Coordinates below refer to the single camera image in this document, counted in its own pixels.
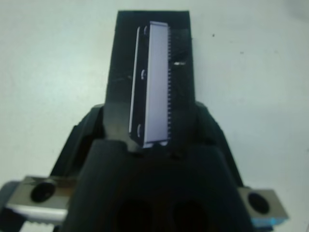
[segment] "hole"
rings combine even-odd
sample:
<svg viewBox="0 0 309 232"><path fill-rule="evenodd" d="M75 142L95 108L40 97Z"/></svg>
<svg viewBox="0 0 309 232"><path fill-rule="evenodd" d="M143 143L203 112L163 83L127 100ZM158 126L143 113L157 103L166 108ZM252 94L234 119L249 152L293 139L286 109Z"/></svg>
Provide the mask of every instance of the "hole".
<svg viewBox="0 0 309 232"><path fill-rule="evenodd" d="M256 212L260 214L267 214L269 212L269 204L261 195L257 193L250 193L248 196L248 200L250 205Z"/></svg>
<svg viewBox="0 0 309 232"><path fill-rule="evenodd" d="M152 217L152 209L148 203L136 200L126 201L117 214L119 232L150 232Z"/></svg>
<svg viewBox="0 0 309 232"><path fill-rule="evenodd" d="M52 183L40 183L32 190L31 199L37 203L45 202L55 193L55 190L56 187Z"/></svg>
<svg viewBox="0 0 309 232"><path fill-rule="evenodd" d="M174 222L179 232L208 231L207 214L201 205L194 201L178 203L173 211Z"/></svg>

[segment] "black plastic part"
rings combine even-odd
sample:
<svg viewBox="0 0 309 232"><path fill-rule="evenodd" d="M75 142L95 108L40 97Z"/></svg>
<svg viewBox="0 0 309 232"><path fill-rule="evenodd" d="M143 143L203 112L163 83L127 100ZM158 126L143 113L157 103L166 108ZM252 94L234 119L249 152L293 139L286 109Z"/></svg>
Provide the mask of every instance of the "black plastic part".
<svg viewBox="0 0 309 232"><path fill-rule="evenodd" d="M92 141L103 138L103 105L94 106L82 121L74 126L50 176L77 176Z"/></svg>
<svg viewBox="0 0 309 232"><path fill-rule="evenodd" d="M177 204L191 200L219 231L254 231L218 148L192 145L182 160L170 159L159 145L148 152L137 158L123 142L95 140L61 232L120 231L117 215L130 199L150 205L152 231L176 231L170 213Z"/></svg>
<svg viewBox="0 0 309 232"><path fill-rule="evenodd" d="M194 135L195 143L213 145L221 150L236 185L238 187L243 187L242 179L223 131L211 116L208 109L199 102L197 102L196 132Z"/></svg>
<svg viewBox="0 0 309 232"><path fill-rule="evenodd" d="M5 208L5 205L16 190L18 184L19 182L17 181L8 182L0 190L0 231L18 232L26 221L23 216Z"/></svg>

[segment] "screw hole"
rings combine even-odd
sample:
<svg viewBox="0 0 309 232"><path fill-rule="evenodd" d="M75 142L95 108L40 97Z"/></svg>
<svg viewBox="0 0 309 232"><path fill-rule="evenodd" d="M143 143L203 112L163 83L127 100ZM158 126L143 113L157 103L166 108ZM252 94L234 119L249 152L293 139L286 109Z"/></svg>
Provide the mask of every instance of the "screw hole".
<svg viewBox="0 0 309 232"><path fill-rule="evenodd" d="M250 205L256 212L260 214L267 214L269 212L269 204L261 195L257 193L250 193L248 196L248 200Z"/></svg>
<svg viewBox="0 0 309 232"><path fill-rule="evenodd" d="M55 193L55 190L56 187L52 183L40 183L32 190L31 199L37 203L45 202Z"/></svg>

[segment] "silver metal plate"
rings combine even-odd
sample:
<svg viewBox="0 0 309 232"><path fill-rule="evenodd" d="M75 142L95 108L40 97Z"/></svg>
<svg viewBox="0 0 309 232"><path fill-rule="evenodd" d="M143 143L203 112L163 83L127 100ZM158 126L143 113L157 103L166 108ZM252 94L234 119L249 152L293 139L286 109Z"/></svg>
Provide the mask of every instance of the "silver metal plate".
<svg viewBox="0 0 309 232"><path fill-rule="evenodd" d="M48 200L42 203L36 203L30 196L32 190L43 182L53 182L56 189ZM68 213L69 201L73 194L75 184L75 179L27 176L19 184L6 207L25 216L30 222L60 225Z"/></svg>
<svg viewBox="0 0 309 232"><path fill-rule="evenodd" d="M276 193L271 189L250 189L250 188L238 188L240 197L251 217L251 222L256 228L272 227L283 223L288 219L288 215L285 212L282 204ZM263 197L269 204L269 212L262 214L254 209L249 202L249 195L256 193Z"/></svg>

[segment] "white table surface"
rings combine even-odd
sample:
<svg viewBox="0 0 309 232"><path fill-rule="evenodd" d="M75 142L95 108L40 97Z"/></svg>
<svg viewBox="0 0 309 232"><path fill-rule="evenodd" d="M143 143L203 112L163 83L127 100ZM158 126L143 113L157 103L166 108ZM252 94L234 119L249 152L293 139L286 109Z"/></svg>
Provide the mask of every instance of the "white table surface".
<svg viewBox="0 0 309 232"><path fill-rule="evenodd" d="M0 185L49 175L73 125L103 103L118 9L190 10L196 99L244 183L309 224L309 1L0 0ZM26 225L23 231L50 231Z"/></svg>

